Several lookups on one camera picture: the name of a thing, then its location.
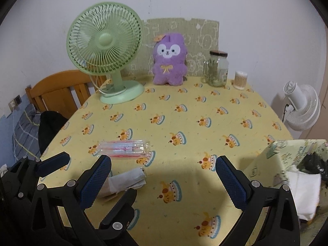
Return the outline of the white towel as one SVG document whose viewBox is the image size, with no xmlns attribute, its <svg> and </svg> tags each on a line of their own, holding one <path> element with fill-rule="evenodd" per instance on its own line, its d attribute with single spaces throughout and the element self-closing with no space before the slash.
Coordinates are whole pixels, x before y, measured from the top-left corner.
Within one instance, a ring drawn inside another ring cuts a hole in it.
<svg viewBox="0 0 328 246">
<path fill-rule="evenodd" d="M 285 172 L 300 220 L 312 221 L 320 201 L 321 175 L 300 171 L 295 165 Z"/>
</svg>

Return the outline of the white plastic bags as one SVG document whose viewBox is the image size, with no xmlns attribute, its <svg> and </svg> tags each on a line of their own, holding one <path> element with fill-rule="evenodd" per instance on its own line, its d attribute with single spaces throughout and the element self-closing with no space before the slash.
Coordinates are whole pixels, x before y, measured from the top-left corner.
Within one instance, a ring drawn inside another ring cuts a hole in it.
<svg viewBox="0 0 328 246">
<path fill-rule="evenodd" d="M 130 171 L 108 177 L 101 190 L 98 193 L 98 198 L 104 198 L 116 195 L 130 188 L 139 189 L 146 185 L 146 174 L 144 169 L 139 167 Z"/>
</svg>

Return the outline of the black plastic bag roll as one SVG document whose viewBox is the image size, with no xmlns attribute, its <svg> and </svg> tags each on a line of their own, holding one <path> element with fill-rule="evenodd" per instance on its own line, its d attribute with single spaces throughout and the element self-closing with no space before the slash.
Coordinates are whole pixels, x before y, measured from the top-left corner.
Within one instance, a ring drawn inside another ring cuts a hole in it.
<svg viewBox="0 0 328 246">
<path fill-rule="evenodd" d="M 322 178 L 327 178 L 327 161 L 315 152 L 307 154 L 297 167 L 302 172 L 320 174 Z"/>
</svg>

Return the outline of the clear zip bag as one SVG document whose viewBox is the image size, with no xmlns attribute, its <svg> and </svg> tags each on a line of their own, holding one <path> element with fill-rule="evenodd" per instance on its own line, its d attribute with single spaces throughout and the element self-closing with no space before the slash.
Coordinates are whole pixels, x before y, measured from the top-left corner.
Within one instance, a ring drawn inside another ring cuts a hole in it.
<svg viewBox="0 0 328 246">
<path fill-rule="evenodd" d="M 110 158 L 146 158 L 151 155 L 150 143 L 146 140 L 102 141 L 98 147 L 102 155 Z"/>
</svg>

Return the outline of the blue plaid pillow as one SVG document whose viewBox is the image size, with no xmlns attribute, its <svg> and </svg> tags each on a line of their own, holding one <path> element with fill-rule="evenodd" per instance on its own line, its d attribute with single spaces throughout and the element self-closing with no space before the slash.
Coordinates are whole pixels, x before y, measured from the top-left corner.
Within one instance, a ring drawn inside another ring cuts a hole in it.
<svg viewBox="0 0 328 246">
<path fill-rule="evenodd" d="M 33 104 L 28 104 L 13 131 L 13 154 L 15 159 L 27 157 L 34 160 L 41 157 L 38 142 L 38 131 L 41 122 L 41 113 Z"/>
</svg>

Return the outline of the cartoon fabric storage box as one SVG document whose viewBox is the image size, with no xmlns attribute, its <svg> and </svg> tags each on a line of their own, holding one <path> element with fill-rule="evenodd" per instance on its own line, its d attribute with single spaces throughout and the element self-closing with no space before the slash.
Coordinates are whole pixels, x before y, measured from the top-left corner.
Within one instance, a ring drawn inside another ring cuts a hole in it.
<svg viewBox="0 0 328 246">
<path fill-rule="evenodd" d="M 305 169 L 304 158 L 317 155 L 327 163 L 324 139 L 277 140 L 267 146 L 244 169 L 249 180 L 265 187 L 287 184 L 292 191 L 298 217 L 306 222 L 301 228 L 301 245 L 310 245 L 327 219 L 327 181 Z"/>
</svg>

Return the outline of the wooden bed headboard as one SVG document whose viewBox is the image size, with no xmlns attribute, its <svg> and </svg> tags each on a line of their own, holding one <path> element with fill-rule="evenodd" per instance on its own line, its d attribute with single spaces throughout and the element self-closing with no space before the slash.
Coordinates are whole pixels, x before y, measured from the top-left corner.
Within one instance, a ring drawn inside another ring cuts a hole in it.
<svg viewBox="0 0 328 246">
<path fill-rule="evenodd" d="M 90 76 L 79 70 L 68 70 L 52 74 L 34 87 L 28 86 L 26 95 L 40 112 L 56 111 L 69 119 L 78 110 L 72 91 L 82 105 L 90 97 L 89 85 L 94 88 L 105 83 L 105 76 Z"/>
</svg>

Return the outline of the yellow cartoon tablecloth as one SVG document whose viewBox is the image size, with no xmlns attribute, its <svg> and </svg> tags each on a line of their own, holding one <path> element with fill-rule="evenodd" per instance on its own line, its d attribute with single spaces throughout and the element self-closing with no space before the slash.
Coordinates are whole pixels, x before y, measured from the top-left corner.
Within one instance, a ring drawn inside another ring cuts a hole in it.
<svg viewBox="0 0 328 246">
<path fill-rule="evenodd" d="M 112 174 L 146 173 L 137 192 L 130 234 L 139 245 L 219 245 L 240 216 L 215 172 L 225 155 L 244 169 L 274 140 L 291 139 L 279 117 L 252 88 L 214 88 L 190 77 L 178 87 L 142 79 L 138 98 L 106 105 L 90 96 L 59 131 L 43 157 L 71 161 L 42 182 L 59 187 L 93 166 L 98 145 L 143 139 L 148 158 L 114 158 Z"/>
</svg>

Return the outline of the white standing fan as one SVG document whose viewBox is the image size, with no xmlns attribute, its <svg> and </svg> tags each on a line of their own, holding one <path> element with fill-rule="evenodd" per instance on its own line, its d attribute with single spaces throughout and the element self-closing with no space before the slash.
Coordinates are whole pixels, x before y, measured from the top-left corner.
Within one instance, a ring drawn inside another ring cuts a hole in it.
<svg viewBox="0 0 328 246">
<path fill-rule="evenodd" d="M 282 122 L 298 132 L 313 127 L 321 111 L 319 96 L 314 87 L 288 81 L 284 86 L 284 94 L 289 103 L 284 109 Z"/>
</svg>

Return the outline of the green desk fan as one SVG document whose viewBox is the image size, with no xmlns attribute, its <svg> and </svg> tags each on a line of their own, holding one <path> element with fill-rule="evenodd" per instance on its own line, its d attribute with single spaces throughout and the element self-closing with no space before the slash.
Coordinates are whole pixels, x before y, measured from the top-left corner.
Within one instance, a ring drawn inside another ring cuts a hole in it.
<svg viewBox="0 0 328 246">
<path fill-rule="evenodd" d="M 136 57 L 142 45 L 143 27 L 138 14 L 127 5 L 102 2 L 85 9 L 71 24 L 66 49 L 72 63 L 90 76 L 111 82 L 96 86 L 104 104 L 120 104 L 139 97 L 144 86 L 124 80 L 121 70 Z"/>
</svg>

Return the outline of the cotton swab container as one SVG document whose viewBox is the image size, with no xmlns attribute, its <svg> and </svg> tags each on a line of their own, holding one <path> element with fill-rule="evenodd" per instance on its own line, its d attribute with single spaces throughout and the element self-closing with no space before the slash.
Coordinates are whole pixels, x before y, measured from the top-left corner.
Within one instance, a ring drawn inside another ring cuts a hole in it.
<svg viewBox="0 0 328 246">
<path fill-rule="evenodd" d="M 233 80 L 233 87 L 238 90 L 244 90 L 247 83 L 248 74 L 243 71 L 236 71 L 235 78 Z"/>
</svg>

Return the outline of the purple plush bunny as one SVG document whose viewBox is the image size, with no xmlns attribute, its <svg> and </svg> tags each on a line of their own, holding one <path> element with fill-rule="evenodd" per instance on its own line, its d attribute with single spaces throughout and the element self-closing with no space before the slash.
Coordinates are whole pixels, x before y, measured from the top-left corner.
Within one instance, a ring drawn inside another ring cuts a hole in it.
<svg viewBox="0 0 328 246">
<path fill-rule="evenodd" d="M 180 33 L 166 33 L 154 38 L 154 64 L 152 73 L 155 85 L 182 85 L 187 75 L 187 48 Z"/>
</svg>

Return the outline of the glass jar with lid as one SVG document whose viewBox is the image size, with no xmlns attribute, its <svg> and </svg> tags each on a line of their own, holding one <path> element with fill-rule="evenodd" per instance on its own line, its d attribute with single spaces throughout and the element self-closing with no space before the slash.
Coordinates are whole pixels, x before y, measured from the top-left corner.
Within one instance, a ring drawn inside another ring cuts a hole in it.
<svg viewBox="0 0 328 246">
<path fill-rule="evenodd" d="M 213 87 L 223 87 L 227 83 L 229 71 L 228 53 L 213 49 L 209 54 L 209 59 L 204 62 L 205 82 Z"/>
</svg>

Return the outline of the beige patterned board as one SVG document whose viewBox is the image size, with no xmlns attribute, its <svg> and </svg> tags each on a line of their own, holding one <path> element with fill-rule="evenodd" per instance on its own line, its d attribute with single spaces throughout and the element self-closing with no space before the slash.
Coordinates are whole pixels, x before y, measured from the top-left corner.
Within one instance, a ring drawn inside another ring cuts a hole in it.
<svg viewBox="0 0 328 246">
<path fill-rule="evenodd" d="M 152 18 L 143 21 L 142 46 L 121 71 L 124 77 L 152 74 L 154 63 L 183 60 L 188 76 L 203 75 L 209 51 L 219 49 L 219 21 L 201 18 Z"/>
</svg>

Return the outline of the wall power outlet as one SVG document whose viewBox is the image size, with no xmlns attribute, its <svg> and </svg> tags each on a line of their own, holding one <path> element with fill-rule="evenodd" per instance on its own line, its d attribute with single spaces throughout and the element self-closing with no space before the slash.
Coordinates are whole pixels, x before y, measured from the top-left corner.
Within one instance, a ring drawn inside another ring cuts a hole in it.
<svg viewBox="0 0 328 246">
<path fill-rule="evenodd" d="M 13 112 L 21 103 L 22 103 L 22 99 L 21 99 L 20 95 L 16 96 L 14 99 L 12 99 L 8 104 L 11 112 Z"/>
</svg>

